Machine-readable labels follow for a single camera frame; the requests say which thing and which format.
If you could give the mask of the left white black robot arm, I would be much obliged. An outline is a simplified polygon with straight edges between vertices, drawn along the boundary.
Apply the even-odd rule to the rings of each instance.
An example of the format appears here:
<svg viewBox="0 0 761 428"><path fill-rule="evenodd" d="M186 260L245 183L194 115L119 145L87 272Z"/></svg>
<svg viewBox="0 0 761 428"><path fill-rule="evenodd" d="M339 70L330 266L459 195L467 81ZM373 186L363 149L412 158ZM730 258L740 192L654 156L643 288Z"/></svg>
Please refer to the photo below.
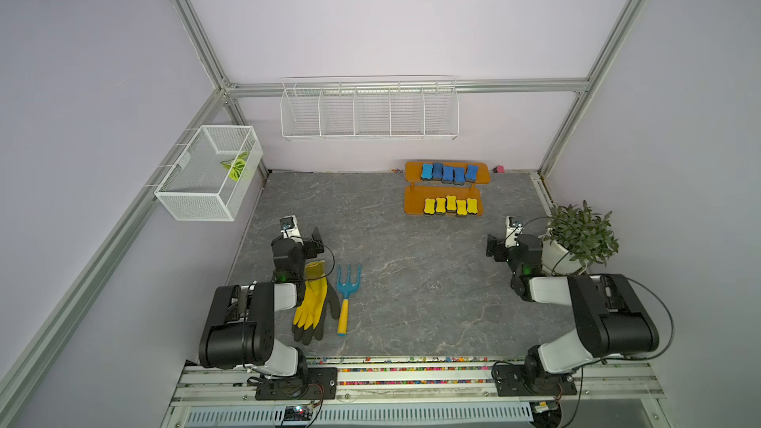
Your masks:
<svg viewBox="0 0 761 428"><path fill-rule="evenodd" d="M325 263L317 259L325 251L317 229L303 237L287 217L272 250L271 279L216 289L199 342L204 368L250 366L269 378L304 378L305 356L275 338L275 315L295 310L293 336L304 346L322 340L328 316L340 317L337 291Z"/></svg>

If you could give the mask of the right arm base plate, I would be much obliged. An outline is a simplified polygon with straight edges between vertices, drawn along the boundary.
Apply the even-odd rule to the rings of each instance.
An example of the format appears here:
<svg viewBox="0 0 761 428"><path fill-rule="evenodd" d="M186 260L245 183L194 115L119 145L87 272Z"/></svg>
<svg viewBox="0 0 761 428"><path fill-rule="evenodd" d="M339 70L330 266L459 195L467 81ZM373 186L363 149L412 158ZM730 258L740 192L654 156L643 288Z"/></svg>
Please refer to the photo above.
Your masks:
<svg viewBox="0 0 761 428"><path fill-rule="evenodd" d="M568 374L546 374L539 369L525 365L499 361L491 366L491 378L497 388L497 395L503 396L543 396L561 398L578 393L573 377Z"/></svg>

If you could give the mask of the orange two-tier wooden shelf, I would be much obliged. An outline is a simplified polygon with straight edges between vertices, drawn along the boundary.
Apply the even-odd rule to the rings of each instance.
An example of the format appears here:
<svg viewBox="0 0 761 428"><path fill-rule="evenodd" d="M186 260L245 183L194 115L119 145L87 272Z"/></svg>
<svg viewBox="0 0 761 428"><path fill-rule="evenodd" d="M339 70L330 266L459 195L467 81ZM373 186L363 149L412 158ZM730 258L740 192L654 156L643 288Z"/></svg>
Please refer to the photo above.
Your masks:
<svg viewBox="0 0 761 428"><path fill-rule="evenodd" d="M452 215L460 218L481 216L484 212L483 198L481 187L491 182L491 174L489 169L482 162L441 162L443 166L453 166L453 168L467 168L468 164L477 164L479 166L479 178L475 183L466 182L464 185L447 184L443 182L436 182L435 180L422 180L420 178L421 166L423 164L435 164L439 160L413 160L405 164L403 173L407 181L406 189L404 190L403 198L403 210L407 215L415 216L444 216ZM458 216L457 213L446 212L445 214L424 215L423 206L426 198L446 197L447 195L455 195L457 199L467 200L468 198L476 198L479 200L479 214L467 215L465 217Z"/></svg>

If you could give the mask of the blue whiteboard eraser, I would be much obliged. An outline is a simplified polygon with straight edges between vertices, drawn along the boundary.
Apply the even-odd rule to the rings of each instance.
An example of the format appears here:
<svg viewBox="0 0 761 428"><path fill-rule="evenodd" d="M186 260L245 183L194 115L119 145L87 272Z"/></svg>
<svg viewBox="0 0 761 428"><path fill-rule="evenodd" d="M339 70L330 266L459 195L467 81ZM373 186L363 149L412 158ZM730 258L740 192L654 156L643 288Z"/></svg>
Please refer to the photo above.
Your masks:
<svg viewBox="0 0 761 428"><path fill-rule="evenodd" d="M466 183L465 170L463 168L453 168L453 182L456 185L464 185Z"/></svg>
<svg viewBox="0 0 761 428"><path fill-rule="evenodd" d="M442 166L441 181L443 183L452 184L455 180L455 170L453 166Z"/></svg>
<svg viewBox="0 0 761 428"><path fill-rule="evenodd" d="M441 162L432 164L432 180L435 180L436 182L441 182L441 180L443 180L443 164L441 164Z"/></svg>
<svg viewBox="0 0 761 428"><path fill-rule="evenodd" d="M421 166L420 178L422 180L432 180L432 178L433 178L433 164L423 164Z"/></svg>
<svg viewBox="0 0 761 428"><path fill-rule="evenodd" d="M468 164L465 169L465 181L475 183L479 178L479 169L477 164Z"/></svg>

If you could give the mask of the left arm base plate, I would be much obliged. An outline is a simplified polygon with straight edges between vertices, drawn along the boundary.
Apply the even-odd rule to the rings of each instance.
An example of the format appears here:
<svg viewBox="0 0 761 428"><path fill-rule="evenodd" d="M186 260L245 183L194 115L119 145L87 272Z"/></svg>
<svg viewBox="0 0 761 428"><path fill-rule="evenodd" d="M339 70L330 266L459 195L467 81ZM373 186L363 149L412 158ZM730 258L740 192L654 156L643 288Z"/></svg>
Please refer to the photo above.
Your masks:
<svg viewBox="0 0 761 428"><path fill-rule="evenodd" d="M257 401L331 400L339 386L338 370L308 367L290 378L259 378L255 386Z"/></svg>

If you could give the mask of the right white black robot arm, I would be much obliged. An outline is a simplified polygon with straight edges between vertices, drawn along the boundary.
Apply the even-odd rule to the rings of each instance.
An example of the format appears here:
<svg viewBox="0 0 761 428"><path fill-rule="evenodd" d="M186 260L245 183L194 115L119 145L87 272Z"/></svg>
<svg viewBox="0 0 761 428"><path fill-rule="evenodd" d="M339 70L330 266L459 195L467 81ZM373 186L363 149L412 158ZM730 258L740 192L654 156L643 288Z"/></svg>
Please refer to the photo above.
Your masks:
<svg viewBox="0 0 761 428"><path fill-rule="evenodd" d="M516 377L524 384L558 382L562 376L607 358L651 353L660 344L658 329L624 275L561 275L542 271L540 238L519 234L511 240L489 235L486 255L506 263L511 289L524 301L567 306L575 328L529 349Z"/></svg>

